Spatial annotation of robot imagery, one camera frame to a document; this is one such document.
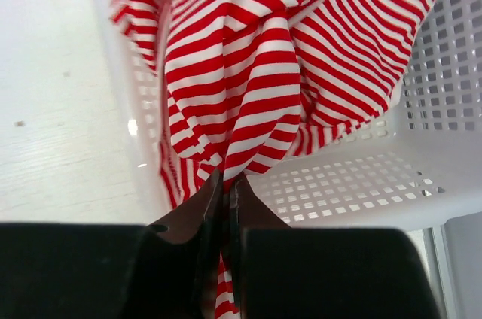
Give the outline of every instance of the laundry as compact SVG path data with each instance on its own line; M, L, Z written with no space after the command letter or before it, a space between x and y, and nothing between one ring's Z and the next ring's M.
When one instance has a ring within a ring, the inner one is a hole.
M215 168L228 188L384 114L434 1L114 0L113 20L161 79L173 207ZM223 266L218 283L224 318L237 310Z

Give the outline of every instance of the plastic basket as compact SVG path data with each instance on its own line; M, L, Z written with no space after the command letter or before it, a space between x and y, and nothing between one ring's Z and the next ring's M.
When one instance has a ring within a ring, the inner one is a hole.
M95 0L146 221L167 212L158 176L158 82ZM400 104L315 156L250 177L292 226L438 226L482 211L482 0L437 0Z

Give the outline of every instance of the white laundry basket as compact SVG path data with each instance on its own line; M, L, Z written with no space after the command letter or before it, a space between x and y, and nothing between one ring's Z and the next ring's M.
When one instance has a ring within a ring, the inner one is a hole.
M112 83L147 218L167 212L160 184L158 82L95 0ZM482 211L482 0L437 0L419 31L400 104L319 154L251 177L292 226L421 229Z

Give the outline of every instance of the garment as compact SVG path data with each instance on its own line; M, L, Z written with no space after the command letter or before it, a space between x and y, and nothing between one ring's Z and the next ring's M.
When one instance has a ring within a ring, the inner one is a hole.
M433 3L116 0L114 21L162 71L160 174L173 206L215 167L228 188L387 111ZM234 310L226 275L216 317Z

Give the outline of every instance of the perforated basket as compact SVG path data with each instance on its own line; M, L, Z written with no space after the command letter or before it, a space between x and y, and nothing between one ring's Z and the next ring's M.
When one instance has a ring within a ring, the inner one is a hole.
M169 210L157 170L158 82L95 0L146 222ZM421 229L482 211L482 0L437 0L400 104L323 149L250 177L293 226Z

